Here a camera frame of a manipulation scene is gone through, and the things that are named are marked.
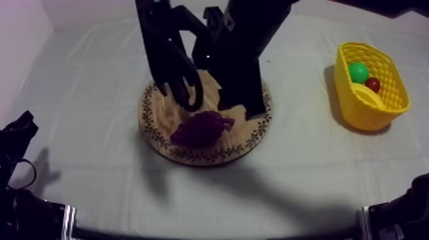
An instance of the black cable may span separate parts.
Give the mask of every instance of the black cable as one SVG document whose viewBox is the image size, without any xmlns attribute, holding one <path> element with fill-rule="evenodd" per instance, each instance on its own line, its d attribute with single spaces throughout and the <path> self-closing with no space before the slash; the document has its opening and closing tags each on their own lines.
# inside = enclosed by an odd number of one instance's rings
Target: black cable
<svg viewBox="0 0 429 240">
<path fill-rule="evenodd" d="M 27 184 L 27 185 L 25 185 L 23 187 L 20 187 L 20 188 L 12 188 L 11 186 L 7 185 L 7 187 L 9 189 L 15 190 L 15 191 L 23 190 L 23 189 L 28 188 L 29 186 L 31 186 L 36 181 L 36 179 L 37 179 L 37 170 L 36 170 L 36 167 L 33 165 L 33 163 L 31 163 L 29 160 L 27 160 L 27 159 L 20 159 L 20 160 L 16 160 L 16 161 L 8 161 L 7 163 L 16 163 L 16 164 L 18 164 L 18 163 L 28 163 L 28 164 L 30 164 L 31 168 L 33 169 L 33 173 L 34 173 L 33 179 L 31 180 L 31 182 L 29 184 Z"/>
</svg>

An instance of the white table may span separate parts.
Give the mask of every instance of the white table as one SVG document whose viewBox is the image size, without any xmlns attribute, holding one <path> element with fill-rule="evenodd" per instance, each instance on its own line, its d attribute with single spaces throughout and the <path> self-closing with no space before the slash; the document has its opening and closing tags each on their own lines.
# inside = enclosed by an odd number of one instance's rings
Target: white table
<svg viewBox="0 0 429 240">
<path fill-rule="evenodd" d="M 303 6 L 260 58 L 275 108 L 265 139 L 217 169 L 173 164 L 139 141 L 137 102 L 151 74 L 137 16 L 56 32 L 8 118 L 29 109 L 40 127 L 26 154 L 39 168 L 34 192 L 77 207 L 81 226 L 199 239 L 337 228 L 405 193 L 429 169 L 429 38 L 384 19 L 372 26 L 369 13 L 350 23 Z M 183 38 L 190 49 L 193 37 Z M 329 101 L 343 41 L 383 50 L 405 82 L 411 109 L 383 134 L 348 130 Z M 27 171 L 19 167 L 15 184 Z"/>
</svg>

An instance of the yellow basket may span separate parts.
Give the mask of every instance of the yellow basket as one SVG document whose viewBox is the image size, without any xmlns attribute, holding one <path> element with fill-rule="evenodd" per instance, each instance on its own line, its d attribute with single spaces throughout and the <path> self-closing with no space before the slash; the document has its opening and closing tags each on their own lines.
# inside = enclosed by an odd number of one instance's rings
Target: yellow basket
<svg viewBox="0 0 429 240">
<path fill-rule="evenodd" d="M 353 62 L 364 63 L 370 77 L 380 80 L 378 95 L 384 108 L 370 105 L 352 90 L 349 64 Z M 392 59 L 364 43 L 340 45 L 335 64 L 335 86 L 343 118 L 361 130 L 379 130 L 410 108 L 407 91 Z"/>
</svg>

